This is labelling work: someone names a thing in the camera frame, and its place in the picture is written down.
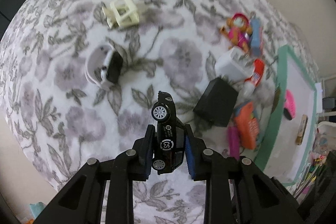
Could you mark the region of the brown pink puppy figure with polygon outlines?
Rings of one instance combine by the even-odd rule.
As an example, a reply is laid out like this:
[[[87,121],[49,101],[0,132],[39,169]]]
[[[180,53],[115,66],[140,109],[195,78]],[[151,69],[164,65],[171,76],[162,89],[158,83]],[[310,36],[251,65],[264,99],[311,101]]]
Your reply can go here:
[[[249,40],[252,35],[252,27],[249,19],[241,13],[234,14],[226,20],[226,25],[219,28],[219,32],[231,43],[231,47],[239,47],[244,53],[249,53]]]

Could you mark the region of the pink plastic stick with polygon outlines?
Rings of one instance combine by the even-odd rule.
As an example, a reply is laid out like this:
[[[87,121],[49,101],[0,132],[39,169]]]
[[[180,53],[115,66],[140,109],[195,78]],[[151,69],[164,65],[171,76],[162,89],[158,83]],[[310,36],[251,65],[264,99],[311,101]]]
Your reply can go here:
[[[239,160],[240,158],[240,137],[235,126],[229,126],[227,130],[227,137],[230,149],[230,157]]]

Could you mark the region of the white wall charger plug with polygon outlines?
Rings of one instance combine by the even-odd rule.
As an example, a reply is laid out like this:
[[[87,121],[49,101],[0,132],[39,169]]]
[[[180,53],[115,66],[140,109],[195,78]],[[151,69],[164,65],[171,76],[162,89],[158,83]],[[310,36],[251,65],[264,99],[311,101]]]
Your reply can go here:
[[[252,76],[253,68],[248,62],[245,52],[239,47],[232,47],[218,58],[215,63],[215,73],[227,77],[230,81],[239,82]]]

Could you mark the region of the cream plastic hair claw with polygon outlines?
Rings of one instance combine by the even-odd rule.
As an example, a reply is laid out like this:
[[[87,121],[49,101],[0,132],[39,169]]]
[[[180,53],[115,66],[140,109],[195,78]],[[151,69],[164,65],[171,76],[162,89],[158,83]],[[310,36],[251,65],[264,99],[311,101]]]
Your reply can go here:
[[[108,7],[102,7],[102,13],[110,29],[128,28],[139,24],[139,11],[133,0],[114,0]]]

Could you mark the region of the teal rimmed white tray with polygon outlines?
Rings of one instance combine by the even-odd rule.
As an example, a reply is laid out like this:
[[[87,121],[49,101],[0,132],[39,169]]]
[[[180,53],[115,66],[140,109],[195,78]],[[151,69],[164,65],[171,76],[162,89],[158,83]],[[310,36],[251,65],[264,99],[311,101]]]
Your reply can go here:
[[[317,90],[290,46],[278,50],[277,104],[272,108],[255,164],[284,186],[299,181],[312,149]]]

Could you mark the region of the black toy car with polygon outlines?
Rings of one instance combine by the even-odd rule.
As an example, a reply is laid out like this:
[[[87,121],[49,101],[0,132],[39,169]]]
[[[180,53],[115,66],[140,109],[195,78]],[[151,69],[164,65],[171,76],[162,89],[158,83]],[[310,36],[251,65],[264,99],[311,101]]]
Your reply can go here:
[[[151,116],[157,122],[152,167],[159,175],[172,173],[182,165],[185,156],[185,126],[177,117],[171,94],[158,92]]]

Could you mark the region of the small brown cardboard box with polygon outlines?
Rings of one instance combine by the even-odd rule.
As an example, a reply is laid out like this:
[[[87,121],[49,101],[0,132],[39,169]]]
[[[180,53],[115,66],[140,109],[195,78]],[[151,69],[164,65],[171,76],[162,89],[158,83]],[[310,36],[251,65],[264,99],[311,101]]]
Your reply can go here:
[[[308,121],[307,115],[303,114],[299,129],[298,129],[298,134],[297,134],[297,137],[295,139],[296,145],[302,145],[303,137],[304,137],[305,131],[306,131],[307,121]]]

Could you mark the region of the red correction fluid bottle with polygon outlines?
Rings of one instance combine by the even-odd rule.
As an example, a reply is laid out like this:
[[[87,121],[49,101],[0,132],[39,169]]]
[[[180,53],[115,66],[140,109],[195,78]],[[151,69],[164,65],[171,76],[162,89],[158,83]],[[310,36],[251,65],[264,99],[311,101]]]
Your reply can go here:
[[[253,94],[254,90],[259,86],[265,71],[265,63],[261,59],[256,59],[253,65],[252,76],[244,81],[241,90],[241,94],[244,98],[249,98]]]

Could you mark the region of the small blue orange carrot knife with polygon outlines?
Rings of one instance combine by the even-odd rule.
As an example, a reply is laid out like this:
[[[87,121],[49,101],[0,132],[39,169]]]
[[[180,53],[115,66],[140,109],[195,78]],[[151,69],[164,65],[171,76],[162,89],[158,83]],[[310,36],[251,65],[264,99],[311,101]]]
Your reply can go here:
[[[263,26],[258,18],[252,18],[250,26],[253,30],[250,37],[250,52],[252,55],[260,57],[263,54]]]

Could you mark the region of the large orange blue carrot knife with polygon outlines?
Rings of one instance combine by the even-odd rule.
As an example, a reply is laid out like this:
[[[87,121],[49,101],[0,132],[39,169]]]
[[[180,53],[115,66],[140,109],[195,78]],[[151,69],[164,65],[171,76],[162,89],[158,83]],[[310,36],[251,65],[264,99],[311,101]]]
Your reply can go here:
[[[234,121],[240,136],[241,146],[250,150],[255,149],[260,126],[252,101],[242,103],[234,109]]]

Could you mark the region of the black wall charger plug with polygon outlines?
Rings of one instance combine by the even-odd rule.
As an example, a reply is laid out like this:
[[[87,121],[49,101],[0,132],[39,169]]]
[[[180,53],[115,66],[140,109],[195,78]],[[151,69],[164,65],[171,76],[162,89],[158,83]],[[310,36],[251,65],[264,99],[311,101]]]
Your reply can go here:
[[[211,80],[193,112],[217,127],[227,127],[236,105],[238,92],[225,80]]]

